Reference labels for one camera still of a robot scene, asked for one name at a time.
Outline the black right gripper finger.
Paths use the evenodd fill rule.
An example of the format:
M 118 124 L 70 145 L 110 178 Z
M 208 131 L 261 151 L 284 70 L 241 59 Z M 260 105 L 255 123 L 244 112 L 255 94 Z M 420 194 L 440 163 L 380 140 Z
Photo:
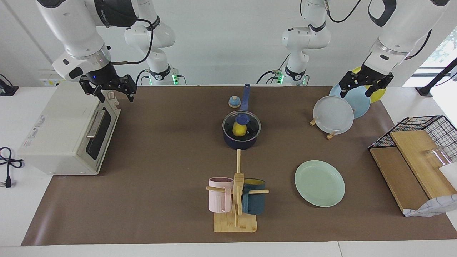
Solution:
M 130 102 L 134 101 L 134 95 L 137 93 L 137 84 L 131 75 L 125 75 L 120 78 L 120 92 L 124 93 Z
M 85 94 L 93 95 L 93 96 L 97 97 L 98 100 L 101 103 L 104 103 L 105 97 L 104 97 L 104 95 L 103 95 L 103 93 L 101 91 L 100 86 L 96 86 L 95 88 L 93 88 L 90 85 L 90 80 L 88 79 L 87 76 L 81 76 L 80 79 L 79 79 L 79 84 L 80 84 L 80 86 L 83 89 Z

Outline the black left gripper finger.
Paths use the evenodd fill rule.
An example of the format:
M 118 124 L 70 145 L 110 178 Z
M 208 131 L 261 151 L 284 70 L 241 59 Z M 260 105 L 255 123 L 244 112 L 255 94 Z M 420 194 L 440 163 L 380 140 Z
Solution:
M 340 92 L 341 98 L 345 98 L 345 96 L 347 95 L 347 93 L 350 90 L 355 89 L 359 86 L 357 79 L 358 79 L 357 73 L 354 73 L 352 71 L 346 72 L 346 74 L 343 76 L 343 78 L 338 83 L 338 86 L 341 89 L 341 92 Z
M 392 73 L 389 73 L 385 78 L 382 78 L 381 80 L 373 83 L 370 86 L 365 86 L 366 92 L 365 96 L 367 98 L 370 98 L 372 93 L 376 92 L 379 89 L 385 89 L 389 85 L 389 83 L 393 80 L 394 75 Z

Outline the glass lid with blue knob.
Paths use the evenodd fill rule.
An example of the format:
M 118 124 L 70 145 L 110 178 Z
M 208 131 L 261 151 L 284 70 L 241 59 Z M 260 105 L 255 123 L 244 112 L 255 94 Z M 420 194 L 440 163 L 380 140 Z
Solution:
M 237 136 L 233 132 L 233 127 L 237 119 L 241 118 L 242 123 L 247 121 L 245 124 L 246 132 L 242 136 Z M 253 141 L 258 137 L 261 131 L 261 122 L 256 115 L 248 111 L 234 111 L 229 113 L 222 120 L 222 132 L 231 140 L 239 142 Z

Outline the yellow plate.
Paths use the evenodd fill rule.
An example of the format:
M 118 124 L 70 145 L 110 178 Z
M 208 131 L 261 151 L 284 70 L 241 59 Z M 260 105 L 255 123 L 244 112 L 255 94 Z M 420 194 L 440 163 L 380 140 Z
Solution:
M 356 67 L 352 70 L 353 73 L 358 73 L 359 71 L 361 70 L 361 67 Z M 385 94 L 387 88 L 385 89 L 379 89 L 377 90 L 376 92 L 372 93 L 371 96 L 370 96 L 370 103 L 373 104 L 375 103 L 376 101 L 380 100 L 382 98 L 382 96 Z

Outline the light blue plate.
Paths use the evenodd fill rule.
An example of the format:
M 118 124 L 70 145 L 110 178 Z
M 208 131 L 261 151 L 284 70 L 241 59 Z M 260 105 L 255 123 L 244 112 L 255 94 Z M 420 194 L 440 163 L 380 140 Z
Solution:
M 352 111 L 355 119 L 362 117 L 370 107 L 370 99 L 366 97 L 365 92 L 361 86 L 349 90 L 344 96 L 341 96 L 342 89 L 340 85 L 335 85 L 325 101 L 328 105 L 332 105 L 331 110 L 338 112 L 337 117 L 347 117 L 349 110 Z

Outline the grey plate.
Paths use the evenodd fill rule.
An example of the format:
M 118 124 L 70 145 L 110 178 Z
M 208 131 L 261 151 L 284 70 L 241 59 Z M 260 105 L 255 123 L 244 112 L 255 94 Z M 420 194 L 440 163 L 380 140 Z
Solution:
M 346 133 L 355 119 L 350 104 L 337 96 L 319 99 L 313 108 L 313 122 L 328 135 Z

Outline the wooden plate rack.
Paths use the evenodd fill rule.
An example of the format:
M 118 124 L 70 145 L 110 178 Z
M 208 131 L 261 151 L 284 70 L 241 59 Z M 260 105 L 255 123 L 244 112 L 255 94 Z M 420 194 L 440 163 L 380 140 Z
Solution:
M 333 121 L 327 121 L 326 119 L 320 118 L 318 116 L 315 116 L 310 121 L 310 126 L 315 125 L 317 125 L 320 130 L 327 133 L 327 140 L 331 140 L 338 132 L 340 132 L 340 129 L 337 128 Z

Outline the green plate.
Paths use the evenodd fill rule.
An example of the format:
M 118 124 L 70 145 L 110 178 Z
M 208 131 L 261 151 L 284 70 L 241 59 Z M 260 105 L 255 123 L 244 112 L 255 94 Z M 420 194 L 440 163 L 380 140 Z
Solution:
M 300 164 L 295 171 L 294 182 L 299 195 L 320 208 L 337 205 L 346 192 L 341 173 L 321 160 L 309 160 Z

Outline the dark blue pot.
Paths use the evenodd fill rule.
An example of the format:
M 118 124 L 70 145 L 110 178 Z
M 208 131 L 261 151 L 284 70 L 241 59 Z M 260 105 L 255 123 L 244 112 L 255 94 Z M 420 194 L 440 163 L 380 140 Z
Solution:
M 243 97 L 241 99 L 241 106 L 240 106 L 240 109 L 241 111 L 248 111 L 248 101 L 249 101 L 249 95 L 250 95 L 250 84 L 245 84 L 244 87 L 243 87 Z M 241 121 L 241 118 L 237 119 L 238 123 L 239 124 L 246 124 L 246 120 L 244 123 L 242 123 Z M 251 148 L 255 143 L 256 143 L 256 140 L 253 140 L 253 141 L 248 141 L 248 142 L 239 142 L 239 141 L 235 141 L 235 140 L 231 140 L 229 139 L 227 136 L 225 136 L 223 133 L 223 138 L 224 138 L 224 142 L 230 147 L 230 148 L 233 148 L 233 149 L 240 149 L 240 150 L 246 150 L 248 148 Z

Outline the white power strip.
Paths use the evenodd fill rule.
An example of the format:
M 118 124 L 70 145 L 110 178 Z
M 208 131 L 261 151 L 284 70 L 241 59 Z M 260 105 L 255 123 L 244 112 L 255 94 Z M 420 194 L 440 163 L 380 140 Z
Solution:
M 39 69 L 39 81 L 42 86 L 55 87 L 67 80 L 62 78 L 55 70 Z

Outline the white toaster oven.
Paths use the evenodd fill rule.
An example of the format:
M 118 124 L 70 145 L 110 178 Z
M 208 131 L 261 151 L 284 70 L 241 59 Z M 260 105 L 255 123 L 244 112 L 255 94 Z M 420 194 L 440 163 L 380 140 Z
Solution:
M 46 174 L 97 175 L 121 109 L 113 91 L 85 94 L 78 83 L 61 83 L 33 125 L 18 156 Z

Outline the brown table mat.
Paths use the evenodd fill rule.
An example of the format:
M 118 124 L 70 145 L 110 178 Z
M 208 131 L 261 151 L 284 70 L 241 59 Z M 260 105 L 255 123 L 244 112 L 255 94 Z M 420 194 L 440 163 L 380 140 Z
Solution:
M 377 102 L 331 140 L 309 122 L 330 87 L 252 87 L 249 110 L 261 121 L 241 171 L 266 181 L 265 212 L 254 233 L 215 233 L 206 186 L 233 177 L 236 151 L 222 120 L 240 87 L 140 87 L 121 114 L 97 176 L 53 177 L 24 246 L 118 243 L 220 243 L 456 239 L 447 215 L 404 217 L 368 147 L 391 127 Z M 346 192 L 320 208 L 297 192 L 298 166 L 334 166 Z

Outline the black desk clamp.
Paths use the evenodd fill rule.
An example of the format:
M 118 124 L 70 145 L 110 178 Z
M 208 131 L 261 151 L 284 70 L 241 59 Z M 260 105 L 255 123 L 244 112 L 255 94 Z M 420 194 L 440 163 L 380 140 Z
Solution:
M 19 86 L 13 83 L 3 74 L 0 73 L 0 96 L 13 96 L 19 89 Z

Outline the wooden shelf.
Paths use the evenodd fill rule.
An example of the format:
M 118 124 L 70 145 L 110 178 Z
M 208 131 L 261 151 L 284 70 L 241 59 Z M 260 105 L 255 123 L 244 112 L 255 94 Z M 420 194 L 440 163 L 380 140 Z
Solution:
M 417 210 L 428 200 L 457 194 L 425 152 L 437 145 L 425 131 L 390 133 L 396 147 L 372 148 L 372 154 L 401 211 Z

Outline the clear glass cup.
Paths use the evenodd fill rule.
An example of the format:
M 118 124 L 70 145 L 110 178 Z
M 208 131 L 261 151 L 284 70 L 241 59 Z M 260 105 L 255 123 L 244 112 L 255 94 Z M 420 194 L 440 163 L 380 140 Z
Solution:
M 453 163 L 447 147 L 436 147 L 425 152 L 427 160 L 436 168 Z

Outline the white cup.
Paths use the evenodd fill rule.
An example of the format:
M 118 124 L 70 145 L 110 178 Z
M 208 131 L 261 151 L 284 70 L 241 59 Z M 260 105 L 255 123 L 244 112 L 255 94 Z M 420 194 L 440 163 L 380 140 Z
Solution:
M 457 162 L 443 165 L 439 168 L 439 171 L 444 175 L 447 181 L 457 191 Z

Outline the yellow lemon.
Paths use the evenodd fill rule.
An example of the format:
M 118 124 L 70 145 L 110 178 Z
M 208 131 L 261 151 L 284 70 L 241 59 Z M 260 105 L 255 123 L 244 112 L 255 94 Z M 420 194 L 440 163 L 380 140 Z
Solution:
M 234 122 L 232 132 L 236 137 L 243 137 L 247 134 L 247 125 Z

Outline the pink mug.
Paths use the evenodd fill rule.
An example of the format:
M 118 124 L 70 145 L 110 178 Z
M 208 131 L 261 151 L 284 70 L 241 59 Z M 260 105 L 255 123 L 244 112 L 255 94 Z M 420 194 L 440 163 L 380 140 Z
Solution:
M 229 213 L 232 210 L 232 189 L 234 180 L 228 177 L 212 177 L 209 186 L 222 189 L 209 190 L 208 209 L 213 213 Z

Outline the dark teal mug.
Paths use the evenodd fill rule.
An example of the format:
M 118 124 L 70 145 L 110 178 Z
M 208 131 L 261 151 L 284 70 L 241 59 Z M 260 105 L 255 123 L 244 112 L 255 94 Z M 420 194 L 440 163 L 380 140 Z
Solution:
M 250 194 L 252 190 L 266 188 L 266 182 L 256 178 L 246 178 L 242 190 L 242 211 L 250 215 L 261 215 L 265 208 L 265 194 Z

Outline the wooden mug tree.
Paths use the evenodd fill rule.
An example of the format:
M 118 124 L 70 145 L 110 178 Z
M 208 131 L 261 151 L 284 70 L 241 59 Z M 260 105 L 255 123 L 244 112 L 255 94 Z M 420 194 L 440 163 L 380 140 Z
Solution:
M 243 187 L 245 177 L 241 172 L 241 149 L 236 150 L 236 172 L 233 186 L 211 186 L 209 192 L 224 194 L 221 212 L 214 212 L 213 231 L 216 233 L 253 233 L 257 231 L 256 215 L 242 211 Z

